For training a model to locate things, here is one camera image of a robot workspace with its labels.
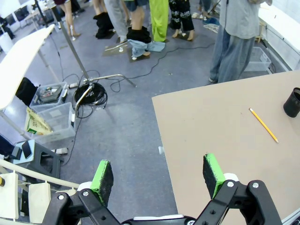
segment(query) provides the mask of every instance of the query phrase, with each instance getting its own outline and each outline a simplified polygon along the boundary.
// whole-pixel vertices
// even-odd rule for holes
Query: white table
[[[3,110],[12,102],[26,71],[37,53],[45,66],[50,70],[55,81],[58,83],[60,82],[40,51],[44,40],[49,36],[53,29],[54,24],[20,39],[0,63],[0,116],[27,140],[30,140],[31,138],[8,116],[6,116]]]
[[[266,3],[261,4],[258,15],[267,24],[267,30],[263,32],[268,43],[291,69],[297,70],[300,66],[300,24],[280,9]]]

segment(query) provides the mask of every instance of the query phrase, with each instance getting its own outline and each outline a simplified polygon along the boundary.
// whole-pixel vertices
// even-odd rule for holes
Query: table
[[[9,117],[5,115],[3,110],[12,102],[15,93],[26,74],[34,57],[38,53],[45,66],[50,70],[55,81],[60,82],[53,69],[45,60],[40,48],[44,40],[54,29],[54,24],[48,28],[42,28],[17,41],[12,49],[0,63],[0,116],[7,121],[20,135],[27,140],[31,138],[21,130]]]
[[[300,52],[299,37],[295,32],[295,30],[300,30],[300,24],[297,21],[275,6],[268,6],[267,3],[261,5],[258,16]]]
[[[259,9],[260,20],[267,24],[267,29],[263,30],[264,37],[272,48],[281,56],[292,70],[298,70],[300,67],[300,42],[298,33],[300,24],[285,14],[275,6],[268,6],[267,3],[261,4]],[[280,59],[273,54],[279,64],[286,70]]]
[[[52,9],[53,7],[55,7],[55,4],[54,4],[54,5],[51,5],[51,6],[46,6],[45,8],[42,8],[41,10],[44,12],[44,11],[47,11],[48,9]],[[34,21],[33,18],[34,18],[35,16],[39,15],[39,14],[40,14],[40,13],[39,13],[39,10],[36,9],[36,10],[34,10],[32,13],[30,13],[27,17],[25,17],[24,21],[27,21],[28,19],[31,19],[31,21],[32,21],[32,23],[33,23],[35,29],[38,30],[38,26],[37,26],[37,24],[36,24],[36,22]]]
[[[208,152],[241,183],[264,181],[281,219],[299,209],[300,115],[290,118],[283,110],[299,84],[300,71],[293,71],[152,98],[178,213],[196,218],[210,200],[202,175]],[[245,220],[238,210],[229,210],[222,224],[242,225]]]

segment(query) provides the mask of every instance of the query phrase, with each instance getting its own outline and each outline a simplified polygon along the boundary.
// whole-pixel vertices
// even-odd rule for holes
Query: green foam pad
[[[213,199],[225,181],[225,176],[214,154],[209,153],[203,157],[203,177]]]
[[[107,207],[113,186],[113,171],[110,161],[101,160],[90,189],[99,196],[100,202]]]

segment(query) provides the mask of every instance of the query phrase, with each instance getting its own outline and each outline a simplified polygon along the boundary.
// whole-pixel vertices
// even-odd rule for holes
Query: wall
[[[300,23],[300,0],[273,0],[273,5]]]

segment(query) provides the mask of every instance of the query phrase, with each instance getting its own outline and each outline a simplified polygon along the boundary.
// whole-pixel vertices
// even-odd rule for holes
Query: jeans
[[[211,0],[200,0],[199,5],[201,7],[204,7],[205,12],[208,12],[208,10],[210,9]]]
[[[228,34],[220,25],[215,43],[210,79],[218,83],[238,80],[246,69],[255,37],[242,39]]]

